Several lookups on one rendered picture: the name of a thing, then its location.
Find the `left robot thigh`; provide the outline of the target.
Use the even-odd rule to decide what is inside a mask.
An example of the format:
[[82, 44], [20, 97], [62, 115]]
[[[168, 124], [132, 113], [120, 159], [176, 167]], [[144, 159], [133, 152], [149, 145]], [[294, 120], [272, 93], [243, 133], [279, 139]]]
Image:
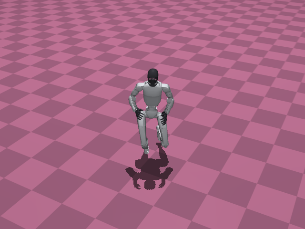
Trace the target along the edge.
[[161, 145], [162, 147], [166, 147], [168, 145], [168, 133], [167, 133], [167, 123], [165, 125], [163, 125], [161, 123], [163, 117], [161, 116], [162, 114], [160, 112], [157, 112], [157, 121], [158, 121], [158, 126], [160, 129], [160, 133], [161, 133]]

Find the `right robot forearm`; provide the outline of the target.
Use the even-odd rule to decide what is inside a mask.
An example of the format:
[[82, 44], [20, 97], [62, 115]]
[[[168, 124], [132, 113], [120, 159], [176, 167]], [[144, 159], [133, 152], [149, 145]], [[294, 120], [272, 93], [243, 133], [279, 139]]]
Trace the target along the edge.
[[135, 112], [136, 110], [137, 110], [137, 105], [136, 105], [136, 102], [135, 101], [132, 101], [132, 97], [131, 96], [129, 96], [129, 104], [130, 104], [130, 106], [132, 107], [132, 110], [133, 110], [133, 112]]

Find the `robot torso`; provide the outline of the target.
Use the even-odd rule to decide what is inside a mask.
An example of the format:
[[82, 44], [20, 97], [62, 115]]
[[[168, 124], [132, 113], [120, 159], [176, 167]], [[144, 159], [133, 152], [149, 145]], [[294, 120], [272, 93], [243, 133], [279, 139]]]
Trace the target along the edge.
[[143, 86], [143, 98], [147, 105], [146, 107], [146, 118], [157, 118], [157, 107], [158, 104], [161, 101], [161, 95], [162, 95], [162, 83], [158, 81], [158, 83], [155, 87], [149, 86], [147, 83], [148, 81], [144, 82]]

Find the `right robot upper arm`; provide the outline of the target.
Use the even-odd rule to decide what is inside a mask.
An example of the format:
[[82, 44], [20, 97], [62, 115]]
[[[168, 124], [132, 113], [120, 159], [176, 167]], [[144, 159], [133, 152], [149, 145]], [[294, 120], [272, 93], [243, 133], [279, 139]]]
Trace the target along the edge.
[[137, 83], [135, 88], [133, 89], [131, 93], [132, 101], [136, 101], [136, 95], [139, 93], [139, 91], [143, 90], [144, 83]]

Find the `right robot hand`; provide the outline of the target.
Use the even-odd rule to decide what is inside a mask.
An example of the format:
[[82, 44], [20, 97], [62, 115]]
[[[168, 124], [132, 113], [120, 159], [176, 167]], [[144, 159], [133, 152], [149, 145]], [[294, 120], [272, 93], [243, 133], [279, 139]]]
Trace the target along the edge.
[[[141, 111], [143, 111], [143, 110], [142, 110], [142, 109], [138, 109], [138, 108], [137, 108], [137, 110], [135, 111], [137, 119], [143, 117], [142, 115], [140, 115], [140, 114], [143, 114], [143, 113], [141, 113]], [[140, 117], [140, 116], [141, 116], [141, 117]], [[142, 118], [141, 118], [141, 119], [142, 119]], [[139, 119], [139, 120], [141, 120], [141, 119]]]

